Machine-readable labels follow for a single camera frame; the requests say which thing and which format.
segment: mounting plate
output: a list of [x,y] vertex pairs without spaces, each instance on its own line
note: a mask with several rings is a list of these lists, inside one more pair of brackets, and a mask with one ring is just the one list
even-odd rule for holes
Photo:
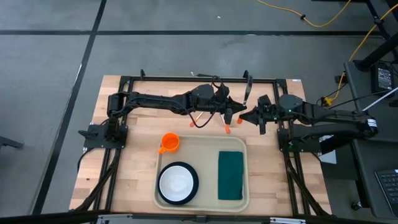
[[290,139],[288,129],[278,129],[279,148],[286,149],[288,152],[321,152],[321,146],[318,138]]
[[92,136],[86,138],[84,147],[87,148],[104,148],[104,149],[122,149],[126,145],[128,126],[120,125],[120,138],[118,141],[105,140],[105,126],[91,124],[88,126],[88,132],[92,132]]

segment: yellow cable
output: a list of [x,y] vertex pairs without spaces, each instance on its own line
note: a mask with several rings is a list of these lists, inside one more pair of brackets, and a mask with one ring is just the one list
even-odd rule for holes
[[[394,7],[390,8],[390,10],[388,10],[388,11],[380,18],[380,20],[383,20],[383,19],[384,19],[390,12],[392,12],[396,7],[398,7],[398,4],[396,4]],[[349,58],[348,61],[352,61],[352,60],[353,60],[353,58],[355,57],[355,55],[356,55],[356,53],[358,52],[358,50],[359,50],[359,49],[362,47],[362,45],[365,43],[366,39],[368,39],[368,37],[369,37],[369,35],[371,34],[371,32],[373,32],[373,31],[375,30],[376,26],[377,26],[377,25],[374,25],[374,26],[372,27],[372,29],[369,30],[369,32],[366,34],[366,36],[364,37],[364,39],[362,40],[362,42],[357,46],[357,48],[355,49],[354,53],[351,55],[351,57]],[[341,83],[343,82],[343,77],[344,77],[344,75],[345,75],[345,73],[343,72],[343,74],[341,74],[340,82],[339,82],[339,84],[338,84],[338,86],[337,86],[337,89],[340,89]],[[335,97],[333,97],[333,98],[331,99],[331,102],[333,102],[333,100],[337,99],[338,93],[339,93],[339,92],[340,92],[340,91],[337,90],[336,95],[335,95]]]
[[[275,8],[275,9],[280,9],[280,10],[285,10],[285,11],[288,11],[288,12],[293,12],[294,14],[296,14],[296,15],[298,15],[298,16],[300,16],[300,17],[303,16],[303,14],[300,14],[300,13],[298,13],[297,11],[295,11],[295,10],[293,10],[293,9],[287,9],[287,8],[284,8],[284,7],[273,6],[273,5],[271,5],[271,4],[268,4],[268,3],[263,2],[263,1],[260,1],[260,0],[256,0],[256,1],[259,2],[259,3],[265,4],[266,6],[273,7],[273,8]],[[304,21],[307,22],[308,24],[310,24],[310,25],[313,26],[313,27],[318,27],[318,28],[325,27],[325,26],[329,25],[330,23],[332,23],[335,19],[337,19],[337,17],[340,16],[340,14],[347,8],[348,4],[349,4],[351,1],[352,1],[352,0],[348,0],[348,2],[346,3],[346,5],[340,10],[340,12],[338,12],[338,13],[334,16],[334,18],[332,18],[329,22],[327,22],[327,23],[325,23],[325,24],[323,24],[323,25],[315,25],[315,24],[313,24],[312,22],[310,22],[310,21],[309,21],[307,18],[305,18],[305,17],[304,17]]]

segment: beige tray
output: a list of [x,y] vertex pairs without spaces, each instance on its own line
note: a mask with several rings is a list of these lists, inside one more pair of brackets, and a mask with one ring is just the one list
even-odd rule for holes
[[[172,162],[186,162],[197,172],[199,188],[196,196],[185,205],[165,202],[154,186],[154,202],[163,209],[209,212],[242,212],[249,204],[249,172],[245,143],[236,137],[179,136],[180,149],[176,153],[159,154],[156,162],[156,180],[161,170]],[[218,152],[243,152],[242,200],[218,200]]]

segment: orange measuring cup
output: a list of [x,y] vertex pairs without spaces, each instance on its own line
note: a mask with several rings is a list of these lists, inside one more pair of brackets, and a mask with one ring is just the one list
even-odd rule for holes
[[175,153],[180,147],[180,138],[174,133],[167,133],[162,138],[162,147],[159,149],[159,154],[165,152]]

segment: green cloth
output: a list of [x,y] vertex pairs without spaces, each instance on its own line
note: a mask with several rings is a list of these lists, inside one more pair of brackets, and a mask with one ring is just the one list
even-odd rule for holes
[[241,200],[243,153],[220,151],[218,154],[218,199]]

